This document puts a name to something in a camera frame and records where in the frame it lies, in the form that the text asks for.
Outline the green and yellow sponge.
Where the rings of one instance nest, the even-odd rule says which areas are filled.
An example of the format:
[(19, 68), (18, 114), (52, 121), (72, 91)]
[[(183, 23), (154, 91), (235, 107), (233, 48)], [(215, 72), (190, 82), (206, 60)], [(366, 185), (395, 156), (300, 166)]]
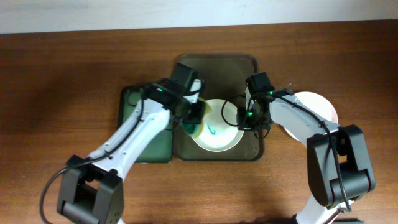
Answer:
[(205, 114), (204, 114), (204, 117), (203, 117), (201, 123), (200, 124), (185, 124), (185, 123), (182, 123), (182, 127), (183, 127), (183, 130), (185, 131), (185, 133), (187, 133), (189, 136), (191, 136), (193, 138), (199, 137), (199, 135), (203, 131), (205, 118), (212, 111), (211, 106), (208, 104), (208, 102), (205, 99), (199, 98), (198, 101), (204, 101), (205, 104), (206, 104)]

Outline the white plate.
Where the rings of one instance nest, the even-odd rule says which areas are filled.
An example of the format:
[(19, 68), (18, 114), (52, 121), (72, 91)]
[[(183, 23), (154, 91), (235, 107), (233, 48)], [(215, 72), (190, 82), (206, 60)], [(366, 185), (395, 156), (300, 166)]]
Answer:
[(222, 117), (225, 100), (206, 100), (206, 110), (201, 124), (195, 127), (191, 138), (201, 148), (211, 152), (227, 151), (243, 137), (244, 131), (227, 124)]
[[(304, 91), (296, 93), (293, 96), (284, 96), (284, 98), (308, 109), (320, 121), (324, 122), (331, 133), (338, 130), (340, 125), (338, 124), (336, 110), (325, 97)], [(306, 144), (307, 138), (315, 134), (326, 134), (321, 124), (308, 113), (297, 107), (293, 107), (283, 100), (281, 103), (280, 112), (276, 113), (276, 115), (281, 115), (280, 121), (274, 120), (274, 122), (281, 125), (296, 140)]]

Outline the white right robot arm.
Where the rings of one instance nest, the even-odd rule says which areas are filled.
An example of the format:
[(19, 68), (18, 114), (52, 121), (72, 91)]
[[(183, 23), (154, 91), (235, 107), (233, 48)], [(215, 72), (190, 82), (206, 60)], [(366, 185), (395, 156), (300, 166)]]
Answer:
[(376, 187), (362, 130), (322, 118), (288, 89), (248, 90), (237, 122), (244, 131), (279, 124), (305, 146), (311, 196), (290, 223), (333, 223)]

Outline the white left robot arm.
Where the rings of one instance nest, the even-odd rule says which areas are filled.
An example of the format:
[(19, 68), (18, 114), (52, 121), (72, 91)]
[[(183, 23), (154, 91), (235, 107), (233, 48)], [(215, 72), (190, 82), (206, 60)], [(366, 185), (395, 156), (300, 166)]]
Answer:
[(163, 79), (139, 90), (134, 111), (88, 157), (71, 156), (58, 174), (62, 183), (57, 212), (73, 223), (123, 223), (124, 181), (147, 145), (171, 119), (200, 124), (205, 109), (204, 82)]

